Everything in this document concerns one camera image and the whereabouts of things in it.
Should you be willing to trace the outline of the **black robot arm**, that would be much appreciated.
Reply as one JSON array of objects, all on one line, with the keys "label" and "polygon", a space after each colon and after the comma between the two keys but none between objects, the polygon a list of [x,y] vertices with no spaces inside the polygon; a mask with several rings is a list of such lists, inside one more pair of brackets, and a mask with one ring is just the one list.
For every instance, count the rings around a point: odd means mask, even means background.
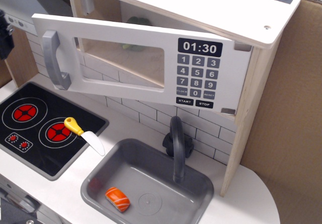
[{"label": "black robot arm", "polygon": [[1,37],[0,37],[0,54],[1,60],[6,59],[15,47],[13,37],[13,27],[5,19],[5,13],[1,10]]}]

